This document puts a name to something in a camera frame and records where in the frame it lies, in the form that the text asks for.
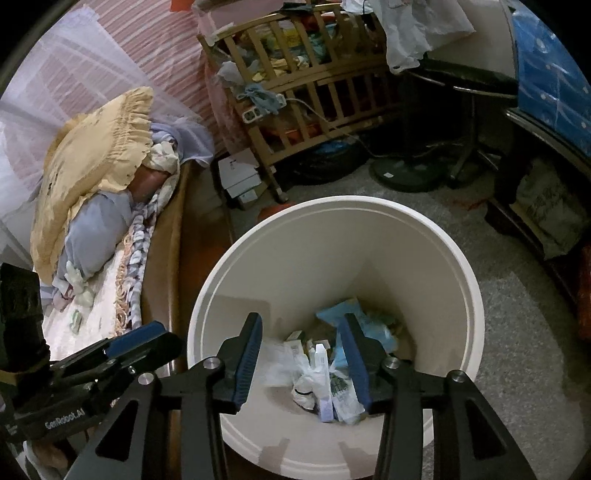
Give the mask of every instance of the white trash bin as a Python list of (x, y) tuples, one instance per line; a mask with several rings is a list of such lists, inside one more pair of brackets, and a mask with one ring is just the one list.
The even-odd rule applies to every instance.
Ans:
[[(284, 340), (314, 312), (356, 296), (406, 323), (415, 368), (475, 378), (484, 311), (474, 273), (435, 223), (398, 203), (339, 196), (305, 202), (260, 223), (208, 276), (189, 327), (189, 366), (215, 355), (249, 312), (263, 336)], [(240, 455), (291, 478), (346, 480), (373, 475), (382, 417), (355, 426), (321, 423), (288, 389), (262, 385), (259, 357), (248, 401), (222, 418), (223, 438)], [(433, 440), (424, 412), (424, 445)]]

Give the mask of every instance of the power strip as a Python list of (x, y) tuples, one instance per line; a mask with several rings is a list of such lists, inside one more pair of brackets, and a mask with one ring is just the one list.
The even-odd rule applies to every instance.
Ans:
[[(287, 105), (287, 102), (285, 101), (285, 97), (283, 96), (282, 93), (278, 93), (277, 94), (277, 100), (280, 103), (280, 108), (285, 107), (285, 105)], [(259, 118), (263, 118), (264, 115), (261, 113), (261, 111), (258, 109), (258, 107), (253, 106), (250, 107), (248, 110), (242, 112), (242, 121), (246, 124), (251, 124), (256, 120), (259, 120)]]

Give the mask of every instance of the blue gripper pad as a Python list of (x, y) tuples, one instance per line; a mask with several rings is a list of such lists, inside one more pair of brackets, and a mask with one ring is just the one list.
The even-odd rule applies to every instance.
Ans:
[(105, 354), (109, 359), (117, 358), (143, 343), (154, 340), (163, 333), (166, 333), (166, 328), (164, 328), (162, 323), (150, 322), (147, 325), (142, 325), (140, 328), (132, 330), (131, 332), (113, 340), (105, 349)]

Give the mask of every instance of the screw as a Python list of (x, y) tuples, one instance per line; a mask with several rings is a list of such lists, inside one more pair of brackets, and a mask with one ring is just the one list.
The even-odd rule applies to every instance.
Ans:
[(466, 381), (466, 374), (462, 370), (454, 370), (452, 372), (452, 380), (457, 383), (464, 383)]
[(203, 367), (208, 370), (215, 370), (222, 364), (222, 361), (216, 356), (210, 356), (203, 361)]
[(154, 381), (154, 374), (146, 372), (138, 377), (138, 382), (141, 385), (150, 385)]
[(400, 367), (400, 363), (400, 360), (398, 360), (398, 358), (396, 358), (395, 356), (387, 356), (386, 358), (384, 358), (382, 365), (385, 368), (391, 368), (392, 370), (394, 370)]

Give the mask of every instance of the blue plastic bag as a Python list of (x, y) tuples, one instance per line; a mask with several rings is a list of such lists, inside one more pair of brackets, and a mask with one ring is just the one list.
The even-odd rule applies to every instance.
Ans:
[[(316, 312), (316, 317), (337, 328), (338, 324), (345, 318), (347, 313), (352, 313), (357, 317), (357, 321), (359, 322), (363, 334), (366, 337), (378, 340), (384, 347), (384, 350), (386, 350), (386, 353), (392, 353), (398, 349), (398, 340), (392, 335), (390, 330), (388, 330), (388, 327), (386, 327), (382, 321), (367, 316), (361, 309), (359, 300), (355, 298), (345, 300), (329, 309)], [(343, 350), (340, 334), (337, 333), (336, 345), (333, 351), (330, 369), (334, 370), (336, 368), (346, 367), (347, 359), (345, 357), (345, 351)]]

